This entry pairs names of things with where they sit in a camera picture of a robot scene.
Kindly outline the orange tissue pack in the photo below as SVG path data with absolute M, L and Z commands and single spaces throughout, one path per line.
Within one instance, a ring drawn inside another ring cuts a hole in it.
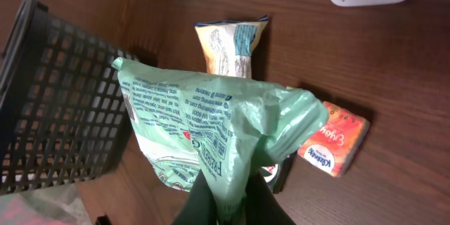
M 309 139 L 297 154 L 311 165 L 333 176 L 342 176 L 349 167 L 370 122 L 328 101 L 328 121 Z

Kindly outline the white teal package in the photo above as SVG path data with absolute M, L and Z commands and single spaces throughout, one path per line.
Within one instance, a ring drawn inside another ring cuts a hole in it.
M 252 77 L 251 57 L 269 21 L 263 16 L 253 21 L 219 20 L 197 22 L 207 73 L 229 77 Z

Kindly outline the dark green round-label box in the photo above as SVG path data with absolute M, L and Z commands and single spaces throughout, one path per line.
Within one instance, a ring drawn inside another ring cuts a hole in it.
M 259 168 L 261 175 L 264 177 L 267 186 L 273 194 L 278 194 L 283 190 L 285 180 L 288 178 L 295 156 L 296 153 L 291 153 L 284 161 L 278 164 Z

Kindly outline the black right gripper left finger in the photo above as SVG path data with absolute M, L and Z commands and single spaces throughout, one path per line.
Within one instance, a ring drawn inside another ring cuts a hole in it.
M 197 175 L 189 197 L 172 225 L 216 225 L 217 206 L 202 171 Z

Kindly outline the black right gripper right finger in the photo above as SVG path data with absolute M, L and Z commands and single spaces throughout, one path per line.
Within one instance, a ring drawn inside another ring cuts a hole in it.
M 295 225 L 295 222 L 276 201 L 266 184 L 264 177 L 258 172 L 252 175 L 245 189 L 246 224 L 249 225 Z

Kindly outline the grey plastic mesh basket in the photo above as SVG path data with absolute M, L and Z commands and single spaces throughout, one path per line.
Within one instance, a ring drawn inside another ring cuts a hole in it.
M 112 172 L 131 133 L 112 63 L 129 54 L 22 0 L 1 56 L 1 193 Z

